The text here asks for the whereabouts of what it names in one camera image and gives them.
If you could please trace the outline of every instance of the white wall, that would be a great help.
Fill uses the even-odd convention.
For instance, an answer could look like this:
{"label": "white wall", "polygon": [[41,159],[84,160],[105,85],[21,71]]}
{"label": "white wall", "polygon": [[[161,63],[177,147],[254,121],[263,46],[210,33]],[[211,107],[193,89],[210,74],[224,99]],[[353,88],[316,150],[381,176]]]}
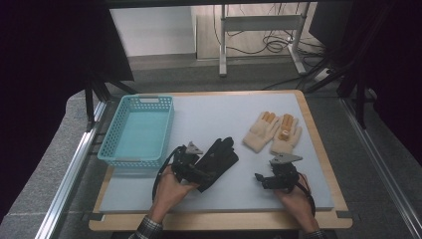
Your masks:
{"label": "white wall", "polygon": [[191,9],[111,9],[128,57],[195,53]]}

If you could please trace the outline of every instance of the black curtain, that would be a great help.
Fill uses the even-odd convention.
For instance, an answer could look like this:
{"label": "black curtain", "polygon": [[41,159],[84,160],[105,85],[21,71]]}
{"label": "black curtain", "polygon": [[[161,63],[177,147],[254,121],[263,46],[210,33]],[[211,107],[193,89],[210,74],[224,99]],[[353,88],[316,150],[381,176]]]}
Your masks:
{"label": "black curtain", "polygon": [[133,76],[105,2],[0,4],[2,218],[49,146],[68,98],[93,77]]}
{"label": "black curtain", "polygon": [[421,0],[396,1],[364,70],[377,94],[375,110],[422,165],[421,12]]}

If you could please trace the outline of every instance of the metal bracket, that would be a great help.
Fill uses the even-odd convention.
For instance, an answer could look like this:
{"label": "metal bracket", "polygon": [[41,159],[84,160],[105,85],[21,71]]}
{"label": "metal bracket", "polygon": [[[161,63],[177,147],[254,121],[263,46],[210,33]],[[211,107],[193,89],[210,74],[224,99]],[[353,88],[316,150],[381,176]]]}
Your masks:
{"label": "metal bracket", "polygon": [[286,164],[289,162],[294,162],[294,161],[299,161],[302,160],[303,158],[301,156],[296,156],[293,154],[289,154],[289,153],[279,153],[277,154],[273,159],[270,160],[270,164]]}
{"label": "metal bracket", "polygon": [[105,215],[102,213],[89,212],[84,213],[82,216],[82,221],[103,221],[104,217]]}
{"label": "metal bracket", "polygon": [[185,152],[187,154],[203,154],[204,153],[195,144],[193,144],[192,141],[190,141],[189,144],[187,145]]}
{"label": "metal bracket", "polygon": [[335,211],[337,218],[351,218],[353,221],[360,221],[360,216],[357,213],[351,213],[350,211]]}

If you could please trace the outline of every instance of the metal rail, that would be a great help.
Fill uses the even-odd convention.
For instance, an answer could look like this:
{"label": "metal rail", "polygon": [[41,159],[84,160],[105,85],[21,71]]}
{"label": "metal rail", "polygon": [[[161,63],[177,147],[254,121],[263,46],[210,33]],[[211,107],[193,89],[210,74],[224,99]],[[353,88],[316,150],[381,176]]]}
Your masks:
{"label": "metal rail", "polygon": [[[106,109],[106,103],[100,102],[95,110],[95,120],[99,121]],[[87,154],[89,152],[90,145],[94,140],[94,136],[99,128],[99,124],[96,123],[95,126],[88,132],[85,132],[82,136],[81,142],[78,145],[78,148],[72,158],[72,161],[66,171],[66,174],[62,180],[62,183],[59,186],[59,189],[50,205],[49,210],[47,211],[46,216],[44,217],[43,223],[38,230],[35,238],[50,238],[56,228],[56,225],[60,219],[63,208],[68,200],[68,196],[72,191],[76,178],[81,170],[82,165],[84,164]]]}
{"label": "metal rail", "polygon": [[391,196],[391,199],[403,217],[403,220],[406,223],[410,233],[412,234],[413,238],[421,239],[422,224],[417,212],[413,208],[407,196],[401,190],[400,186],[397,184],[394,176],[389,170],[387,164],[385,164],[370,135],[360,126],[359,122],[357,122],[355,119],[353,107],[344,99],[341,99],[340,101],[345,111],[347,112],[348,118],[356,130],[359,139],[362,141],[363,146],[369,154],[369,158],[371,159],[376,171],[378,172],[379,177],[381,178],[385,188]]}

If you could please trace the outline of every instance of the glove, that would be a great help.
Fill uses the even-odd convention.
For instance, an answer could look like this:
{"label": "glove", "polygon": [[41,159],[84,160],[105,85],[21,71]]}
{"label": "glove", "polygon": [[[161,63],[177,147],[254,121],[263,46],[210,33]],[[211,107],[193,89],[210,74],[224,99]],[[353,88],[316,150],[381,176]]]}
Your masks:
{"label": "glove", "polygon": [[302,134],[302,128],[296,127],[298,119],[294,119],[291,115],[285,114],[282,123],[277,129],[273,137],[271,145],[271,153],[279,154],[282,152],[292,154],[293,148],[298,143]]}
{"label": "glove", "polygon": [[195,164],[197,170],[210,175],[206,180],[202,180],[199,183],[198,190],[200,192],[208,189],[227,169],[239,160],[238,155],[234,152],[233,143],[231,137],[226,137],[224,140],[218,138]]}
{"label": "glove", "polygon": [[243,142],[255,152],[260,152],[271,138],[273,138],[278,126],[279,118],[274,113],[261,113],[243,138]]}

